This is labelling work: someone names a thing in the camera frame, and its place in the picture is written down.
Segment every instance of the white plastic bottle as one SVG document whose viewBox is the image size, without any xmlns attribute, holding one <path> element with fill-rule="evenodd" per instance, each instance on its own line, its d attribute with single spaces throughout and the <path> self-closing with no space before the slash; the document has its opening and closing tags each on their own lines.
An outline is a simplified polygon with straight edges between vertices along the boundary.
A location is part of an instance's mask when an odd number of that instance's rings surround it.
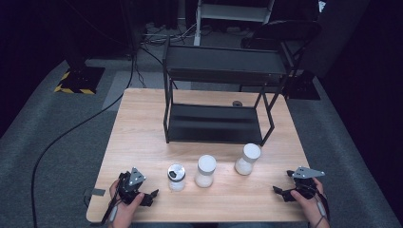
<svg viewBox="0 0 403 228">
<path fill-rule="evenodd" d="M 181 164 L 172 164 L 168 168 L 169 188 L 172 191 L 179 192 L 184 188 L 184 168 Z"/>
<path fill-rule="evenodd" d="M 241 175 L 249 175 L 252 173 L 253 163 L 260 157 L 260 148 L 248 143 L 243 147 L 242 157 L 235 162 L 235 169 Z"/>
<path fill-rule="evenodd" d="M 211 155 L 203 155 L 199 158 L 198 172 L 195 177 L 195 182 L 199 187 L 211 186 L 216 164 L 216 159 Z"/>
</svg>

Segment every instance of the cable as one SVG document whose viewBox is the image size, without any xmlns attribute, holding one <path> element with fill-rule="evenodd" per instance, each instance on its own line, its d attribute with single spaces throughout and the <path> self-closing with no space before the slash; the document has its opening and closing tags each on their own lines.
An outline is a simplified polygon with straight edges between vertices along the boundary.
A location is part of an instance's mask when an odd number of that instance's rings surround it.
<svg viewBox="0 0 403 228">
<path fill-rule="evenodd" d="M 196 26 L 196 24 L 193 24 L 187 31 L 185 32 L 181 32 L 181 30 L 178 28 L 178 30 L 180 31 L 180 34 L 177 35 L 169 35 L 171 43 L 176 43 L 176 42 L 180 42 L 182 41 L 184 43 L 184 39 L 185 38 L 189 38 L 189 37 L 193 37 L 193 36 L 188 36 L 188 32 L 194 32 L 192 29 Z M 148 36 L 155 36 L 156 34 L 144 34 L 144 35 L 148 35 Z M 141 45 L 151 45 L 151 46 L 155 46 L 155 47 L 159 47 L 162 46 L 163 44 L 165 44 L 166 41 L 166 37 L 168 35 L 160 35 L 160 36 L 164 36 L 164 38 L 159 38 L 159 39 L 154 39 L 151 40 L 150 38 L 147 38 L 146 40 L 144 40 L 143 42 L 141 42 Z"/>
<path fill-rule="evenodd" d="M 139 82 L 143 85 L 143 88 L 147 88 L 147 86 L 144 83 L 144 77 L 139 71 L 139 66 L 137 65 L 137 55 L 135 55 L 135 60 L 134 60 L 134 68 L 137 71 L 137 74 L 139 75 Z"/>
<path fill-rule="evenodd" d="M 83 202 L 84 202 L 84 205 L 86 206 L 86 208 L 88 208 L 88 203 L 86 203 L 86 197 L 87 197 L 87 195 L 86 195 L 86 190 L 84 190 Z"/>
<path fill-rule="evenodd" d="M 147 49 L 145 49 L 144 47 L 140 47 L 143 51 L 147 52 L 149 55 L 151 55 L 151 57 L 153 57 L 154 59 L 156 59 L 162 66 L 163 66 L 163 62 L 161 62 L 161 60 L 159 60 L 155 55 L 151 54 L 151 52 L 149 52 Z M 172 84 L 174 85 L 174 87 L 176 89 L 178 89 L 178 87 L 176 86 L 175 82 L 172 82 Z"/>
<path fill-rule="evenodd" d="M 124 177 L 125 176 L 122 176 L 122 175 L 119 176 L 119 181 L 118 181 L 118 184 L 115 189 L 115 194 L 113 195 L 113 198 L 110 200 L 109 205 L 107 206 L 106 212 L 105 212 L 101 222 L 91 223 L 89 225 L 90 227 L 100 227 L 102 225 L 105 225 L 105 223 L 108 221 L 108 219 L 110 219 L 113 208 L 122 202 L 122 199 L 117 199 L 117 197 L 118 197 L 119 189 L 121 188 Z"/>
<path fill-rule="evenodd" d="M 133 37 L 131 36 L 131 31 L 130 31 L 130 24 L 127 22 L 127 18 L 126 18 L 126 14 L 125 14 L 125 8 L 124 5 L 122 3 L 122 0 L 119 1 L 120 5 L 121 5 L 121 11 L 122 11 L 122 15 L 124 17 L 124 23 L 125 23 L 125 33 L 126 33 L 126 38 L 127 38 L 127 43 L 131 44 L 131 48 L 134 51 L 134 43 L 133 43 Z"/>
<path fill-rule="evenodd" d="M 330 218 L 329 214 L 327 214 L 327 210 L 323 207 L 323 203 L 321 201 L 321 197 L 319 195 L 319 199 L 317 196 L 314 196 L 314 199 L 317 201 L 317 209 L 319 210 L 319 213 L 321 214 L 320 220 L 317 222 L 317 224 L 314 226 L 314 228 L 317 228 L 318 225 L 325 220 L 329 226 L 330 226 Z"/>
<path fill-rule="evenodd" d="M 210 30 L 207 31 L 205 34 L 203 34 L 203 33 L 202 33 L 202 30 L 203 30 L 204 28 L 205 28 L 205 27 L 201 28 L 201 36 L 208 36 L 208 35 L 210 35 L 211 32 L 213 32 L 213 29 L 212 29 L 211 27 L 209 27 Z"/>
<path fill-rule="evenodd" d="M 157 31 L 152 32 L 151 34 L 149 34 L 149 30 L 147 29 L 147 34 L 143 34 L 144 36 L 149 36 L 146 39 L 144 39 L 145 43 L 148 43 L 151 40 L 151 37 L 156 36 L 156 35 L 160 35 L 158 33 L 160 33 L 161 31 L 163 31 L 165 29 L 164 26 L 160 27 Z"/>
<path fill-rule="evenodd" d="M 133 78 L 133 70 L 134 69 L 134 60 L 132 58 L 132 62 L 131 62 L 131 73 L 130 73 L 130 79 L 127 83 L 126 88 L 128 88 L 130 86 L 131 80 Z M 79 126 L 87 123 L 88 121 L 94 119 L 95 117 L 99 116 L 101 113 L 105 112 L 106 110 L 108 110 L 110 107 L 112 107 L 113 105 L 115 105 L 119 100 L 122 99 L 122 97 L 124 96 L 124 94 L 122 94 L 118 99 L 116 99 L 112 104 L 110 104 L 109 106 L 107 106 L 106 108 L 102 109 L 101 111 L 95 113 L 94 115 L 92 115 L 91 117 L 87 118 L 86 120 L 76 124 L 75 126 L 71 127 L 71 129 L 67 130 L 65 133 L 61 134 L 59 137 L 57 137 L 55 140 L 53 140 L 46 148 L 45 150 L 41 153 L 41 155 L 39 156 L 38 160 L 36 161 L 35 166 L 33 167 L 33 171 L 32 171 L 32 176 L 31 176 L 31 181 L 30 181 L 30 201 L 31 201 L 31 207 L 32 207 L 32 217 L 33 217 L 33 227 L 37 228 L 38 224 L 37 224 L 37 217 L 36 217 L 36 208 L 35 208 L 35 175 L 36 175 L 36 170 L 38 169 L 39 163 L 41 161 L 41 159 L 45 156 L 45 154 L 47 153 L 47 151 L 56 143 L 58 142 L 60 139 L 62 139 L 66 134 L 70 133 L 71 131 L 75 130 L 76 128 L 78 128 Z"/>
</svg>

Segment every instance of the white cap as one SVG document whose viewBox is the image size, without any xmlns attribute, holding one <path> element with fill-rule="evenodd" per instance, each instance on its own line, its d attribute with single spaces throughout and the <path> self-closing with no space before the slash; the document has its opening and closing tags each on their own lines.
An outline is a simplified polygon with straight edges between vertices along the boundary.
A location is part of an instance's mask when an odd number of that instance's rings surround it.
<svg viewBox="0 0 403 228">
<path fill-rule="evenodd" d="M 248 143 L 243 147 L 243 156 L 242 158 L 249 162 L 253 163 L 260 157 L 260 148 L 253 144 Z"/>
<path fill-rule="evenodd" d="M 211 175 L 216 170 L 216 159 L 211 155 L 203 155 L 199 158 L 199 172 L 205 176 Z"/>
</svg>

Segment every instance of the hand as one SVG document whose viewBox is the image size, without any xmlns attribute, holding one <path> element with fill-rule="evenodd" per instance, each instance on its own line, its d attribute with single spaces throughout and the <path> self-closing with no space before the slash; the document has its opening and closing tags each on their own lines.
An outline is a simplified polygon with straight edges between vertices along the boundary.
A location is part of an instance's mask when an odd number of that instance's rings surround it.
<svg viewBox="0 0 403 228">
<path fill-rule="evenodd" d="M 323 194 L 323 185 L 319 180 L 313 178 L 315 184 L 317 185 L 317 190 L 320 194 Z M 327 219 L 321 219 L 322 215 L 317 208 L 317 201 L 320 201 L 320 197 L 318 195 L 314 196 L 311 199 L 304 198 L 299 192 L 296 190 L 291 191 L 291 195 L 296 199 L 299 205 L 302 207 L 303 214 L 309 220 L 311 225 L 314 228 L 330 228 L 330 224 Z"/>
<path fill-rule="evenodd" d="M 110 198 L 112 199 L 116 193 L 116 187 L 118 186 L 119 180 L 116 180 L 112 183 L 109 188 Z M 118 204 L 118 211 L 116 213 L 115 219 L 113 222 L 110 222 L 108 228 L 127 228 L 130 226 L 131 221 L 133 220 L 134 212 L 137 207 L 139 207 L 140 203 L 144 198 L 144 193 L 140 193 L 137 197 L 130 203 L 125 204 L 123 202 Z"/>
</svg>

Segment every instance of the wall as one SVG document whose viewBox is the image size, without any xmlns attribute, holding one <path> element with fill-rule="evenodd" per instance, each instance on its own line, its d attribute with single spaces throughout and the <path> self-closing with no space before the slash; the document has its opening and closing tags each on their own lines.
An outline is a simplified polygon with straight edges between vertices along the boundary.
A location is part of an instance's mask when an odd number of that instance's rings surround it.
<svg viewBox="0 0 403 228">
<path fill-rule="evenodd" d="M 0 137 L 33 90 L 63 58 L 26 0 L 0 6 Z"/>
<path fill-rule="evenodd" d="M 371 1 L 352 38 L 320 81 L 403 223 L 403 200 L 397 187 L 403 161 L 403 14 L 399 5 Z"/>
</svg>

